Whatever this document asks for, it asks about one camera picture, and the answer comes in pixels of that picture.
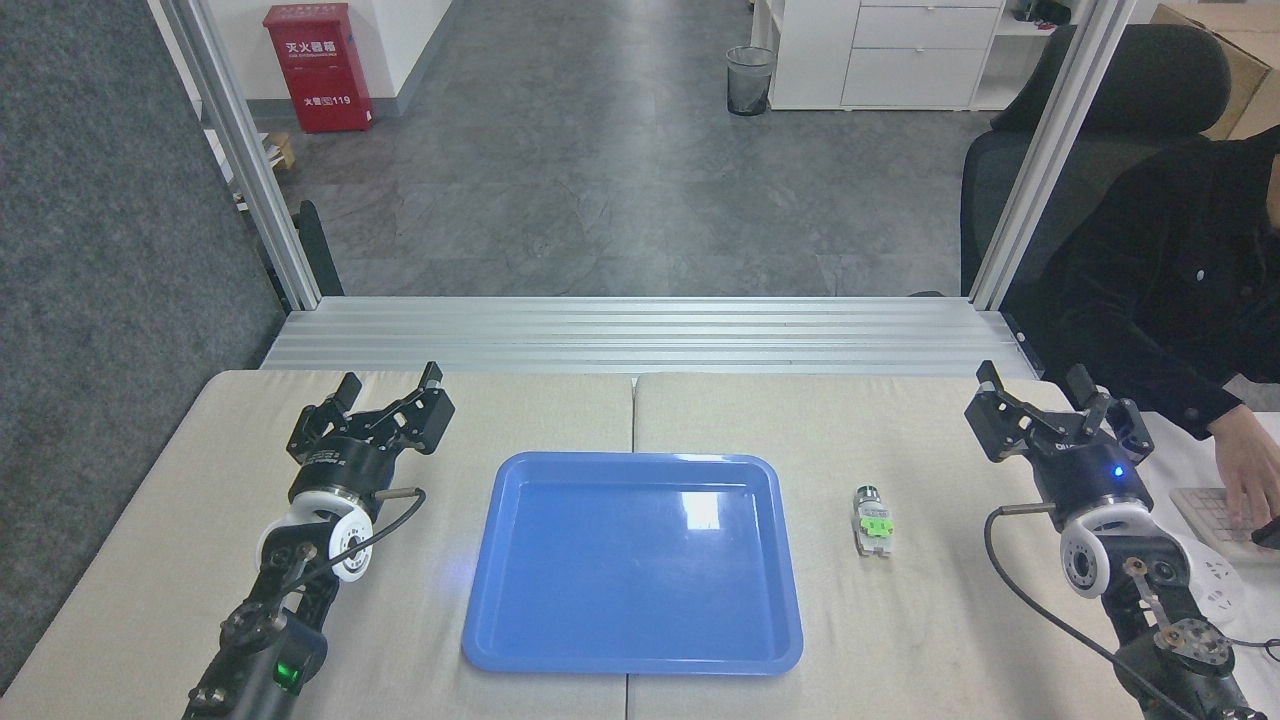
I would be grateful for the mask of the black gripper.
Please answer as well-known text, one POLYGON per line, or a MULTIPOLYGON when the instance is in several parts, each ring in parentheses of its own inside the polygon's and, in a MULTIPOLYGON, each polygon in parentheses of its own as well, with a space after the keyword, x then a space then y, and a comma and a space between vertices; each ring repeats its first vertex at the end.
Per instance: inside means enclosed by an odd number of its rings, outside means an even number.
POLYGON ((454 415, 442 380, 440 366, 428 363, 417 387, 403 398, 352 416, 355 438, 324 437, 347 425, 362 389, 358 377, 346 373, 334 393, 302 409, 291 432, 287 454, 300 464, 291 500, 303 492, 325 491, 372 501, 376 492, 390 487, 399 451, 435 454, 454 415))
MULTIPOLYGON (((991 462, 1028 452, 1027 441, 1034 428, 1050 428, 1047 416, 1029 404, 1012 397, 1005 388, 995 363, 984 360, 975 370, 978 391, 964 416, 983 454, 991 462)), ((1155 450, 1140 410, 1130 398, 1117 398, 1100 389, 1083 364, 1065 375, 1066 396, 1083 416, 1080 432, 1093 437, 1083 445, 1061 439, 1030 439, 1030 465, 1036 487, 1053 518, 1074 518, 1107 503, 1138 502, 1147 510, 1153 500, 1137 471, 1155 450), (1108 436, 1097 436, 1102 424, 1108 436)))

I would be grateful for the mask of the person's hand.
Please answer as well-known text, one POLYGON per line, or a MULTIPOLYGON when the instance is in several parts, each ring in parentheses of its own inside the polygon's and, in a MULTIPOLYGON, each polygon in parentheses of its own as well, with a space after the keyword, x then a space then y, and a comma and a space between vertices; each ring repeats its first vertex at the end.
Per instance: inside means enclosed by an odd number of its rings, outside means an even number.
POLYGON ((1243 404, 1211 421, 1208 429, 1231 525, 1239 530, 1265 527, 1279 510, 1277 442, 1243 404))

